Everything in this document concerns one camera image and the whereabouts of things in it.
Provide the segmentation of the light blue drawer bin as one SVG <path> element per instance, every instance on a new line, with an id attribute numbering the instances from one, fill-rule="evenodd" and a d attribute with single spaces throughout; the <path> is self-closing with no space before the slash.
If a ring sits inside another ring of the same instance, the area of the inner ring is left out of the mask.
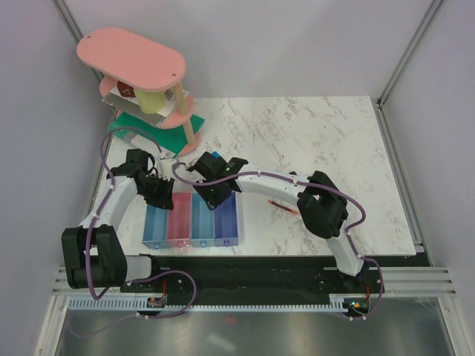
<path id="1" fill-rule="evenodd" d="M 152 250 L 169 248 L 166 241 L 168 210 L 147 205 L 142 244 Z"/>

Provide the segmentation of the purple drawer bin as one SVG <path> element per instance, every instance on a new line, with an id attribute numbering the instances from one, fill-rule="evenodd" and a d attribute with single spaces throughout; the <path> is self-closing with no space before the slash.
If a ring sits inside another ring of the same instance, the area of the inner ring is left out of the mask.
<path id="1" fill-rule="evenodd" d="M 214 210 L 214 242 L 217 247 L 237 246 L 240 237 L 240 203 L 232 193 Z"/>

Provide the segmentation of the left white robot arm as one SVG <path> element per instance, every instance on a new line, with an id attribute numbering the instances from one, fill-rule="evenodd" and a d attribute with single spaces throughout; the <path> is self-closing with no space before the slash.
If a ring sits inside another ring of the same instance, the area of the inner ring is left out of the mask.
<path id="1" fill-rule="evenodd" d="M 176 159 L 129 149 L 125 162 L 111 168 L 101 201 L 77 227 L 61 236 L 68 285 L 72 289 L 120 287 L 128 264 L 117 236 L 125 212 L 137 196 L 155 208 L 172 210 Z"/>

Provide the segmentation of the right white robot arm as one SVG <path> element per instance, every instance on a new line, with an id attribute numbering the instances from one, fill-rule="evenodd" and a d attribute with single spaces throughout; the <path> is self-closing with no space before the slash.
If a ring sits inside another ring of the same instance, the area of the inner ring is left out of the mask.
<path id="1" fill-rule="evenodd" d="M 211 210 L 221 205 L 231 193 L 253 193 L 294 205 L 305 228 L 325 240 L 340 271 L 341 286 L 358 291 L 367 282 L 364 261 L 355 247 L 343 236 L 348 219 L 348 198 L 341 195 L 333 181 L 322 171 L 310 176 L 262 171 L 246 159 L 223 157 L 205 152 L 188 171 L 202 180 L 194 187 Z"/>

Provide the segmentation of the pink drawer bin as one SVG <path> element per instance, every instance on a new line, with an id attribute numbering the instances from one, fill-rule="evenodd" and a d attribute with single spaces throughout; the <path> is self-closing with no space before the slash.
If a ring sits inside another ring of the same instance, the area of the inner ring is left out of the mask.
<path id="1" fill-rule="evenodd" d="M 191 192 L 173 193 L 174 208 L 168 212 L 166 242 L 172 248 L 190 244 L 191 236 Z"/>

